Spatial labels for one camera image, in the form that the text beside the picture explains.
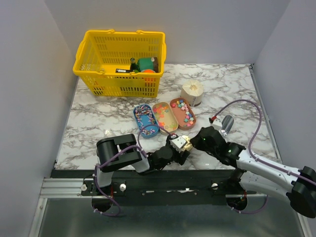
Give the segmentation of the gold rimmed jar lid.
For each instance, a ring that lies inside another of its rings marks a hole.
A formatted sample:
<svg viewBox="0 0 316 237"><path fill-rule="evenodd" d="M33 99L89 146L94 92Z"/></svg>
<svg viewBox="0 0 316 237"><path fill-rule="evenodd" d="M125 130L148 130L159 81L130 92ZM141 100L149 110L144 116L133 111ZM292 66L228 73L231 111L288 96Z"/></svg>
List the gold rimmed jar lid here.
<svg viewBox="0 0 316 237"><path fill-rule="evenodd" d="M193 149L192 143L190 142L190 137L186 135L182 135L182 137L186 140L186 144L182 147L181 151L190 152Z"/></svg>

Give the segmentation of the silver metal scoop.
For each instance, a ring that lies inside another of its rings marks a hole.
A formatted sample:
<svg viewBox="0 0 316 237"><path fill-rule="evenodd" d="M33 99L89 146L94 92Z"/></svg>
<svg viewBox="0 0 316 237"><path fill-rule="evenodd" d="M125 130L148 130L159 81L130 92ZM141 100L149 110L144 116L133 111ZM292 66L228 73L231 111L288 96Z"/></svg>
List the silver metal scoop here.
<svg viewBox="0 0 316 237"><path fill-rule="evenodd" d="M231 115L226 115L222 121L222 127L219 130L222 136L227 136L234 125L234 118Z"/></svg>

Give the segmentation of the pink tray of star candies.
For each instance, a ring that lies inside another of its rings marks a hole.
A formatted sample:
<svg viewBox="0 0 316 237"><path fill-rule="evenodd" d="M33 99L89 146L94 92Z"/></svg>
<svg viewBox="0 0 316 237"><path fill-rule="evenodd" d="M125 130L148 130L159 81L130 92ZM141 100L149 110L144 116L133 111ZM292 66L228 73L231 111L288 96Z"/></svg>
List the pink tray of star candies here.
<svg viewBox="0 0 316 237"><path fill-rule="evenodd" d="M197 119L186 99L182 97L172 99L170 106L179 129L189 130L195 126Z"/></svg>

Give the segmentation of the beige tray of gummy candies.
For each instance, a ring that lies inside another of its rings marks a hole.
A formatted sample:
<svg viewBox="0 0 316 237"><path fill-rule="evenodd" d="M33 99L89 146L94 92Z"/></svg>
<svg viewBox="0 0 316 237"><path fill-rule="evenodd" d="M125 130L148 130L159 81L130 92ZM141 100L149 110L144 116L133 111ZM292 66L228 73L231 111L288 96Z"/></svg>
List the beige tray of gummy candies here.
<svg viewBox="0 0 316 237"><path fill-rule="evenodd" d="M160 127L163 127L170 133L174 133L178 129L178 121L168 103L156 103L152 109Z"/></svg>

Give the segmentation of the blue tray of striped candies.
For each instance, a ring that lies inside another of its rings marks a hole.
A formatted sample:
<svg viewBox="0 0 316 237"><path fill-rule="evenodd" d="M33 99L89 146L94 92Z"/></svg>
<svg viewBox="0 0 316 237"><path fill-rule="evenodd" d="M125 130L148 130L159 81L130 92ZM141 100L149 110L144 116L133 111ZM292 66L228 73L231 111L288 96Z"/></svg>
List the blue tray of striped candies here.
<svg viewBox="0 0 316 237"><path fill-rule="evenodd" d="M139 130L141 130L144 126L148 126L140 132L140 135L143 138L152 138L157 135L158 127L154 126L154 124L158 125L158 122L152 108L149 105L143 104L136 106L133 109L133 115Z"/></svg>

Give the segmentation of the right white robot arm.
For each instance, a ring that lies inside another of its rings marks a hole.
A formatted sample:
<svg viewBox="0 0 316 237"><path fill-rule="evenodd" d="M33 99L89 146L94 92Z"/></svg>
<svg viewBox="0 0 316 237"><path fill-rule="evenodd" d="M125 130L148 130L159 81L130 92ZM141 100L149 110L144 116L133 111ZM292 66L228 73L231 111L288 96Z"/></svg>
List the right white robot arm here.
<svg viewBox="0 0 316 237"><path fill-rule="evenodd" d="M227 181L230 192L237 194L244 189L288 199L296 212L315 218L316 172L312 168L304 166L303 169L298 169L255 156L246 147L225 141L212 126L203 127L191 139L191 143L195 149L242 172L240 177L235 176Z"/></svg>

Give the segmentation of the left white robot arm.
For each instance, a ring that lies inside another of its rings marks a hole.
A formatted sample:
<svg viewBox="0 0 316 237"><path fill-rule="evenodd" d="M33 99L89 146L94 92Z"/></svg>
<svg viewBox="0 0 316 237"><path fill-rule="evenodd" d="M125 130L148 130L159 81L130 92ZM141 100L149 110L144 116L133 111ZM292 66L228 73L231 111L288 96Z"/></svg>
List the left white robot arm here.
<svg viewBox="0 0 316 237"><path fill-rule="evenodd" d="M133 134L104 138L97 142L98 164L95 166L93 190L104 195L112 184L113 173L131 165L139 174L162 170L175 162L183 165L193 145L188 136L168 135L166 144L153 153L146 153L136 144Z"/></svg>

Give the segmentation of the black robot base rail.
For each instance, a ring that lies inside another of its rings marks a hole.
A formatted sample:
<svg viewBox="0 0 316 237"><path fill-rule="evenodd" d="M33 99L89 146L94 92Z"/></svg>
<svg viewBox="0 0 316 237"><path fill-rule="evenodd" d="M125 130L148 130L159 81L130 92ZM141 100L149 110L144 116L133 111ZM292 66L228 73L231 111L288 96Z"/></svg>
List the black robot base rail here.
<svg viewBox="0 0 316 237"><path fill-rule="evenodd" d="M114 172L112 184L102 188L121 207L226 205L245 209L247 191L233 170L160 170L140 175L134 170Z"/></svg>

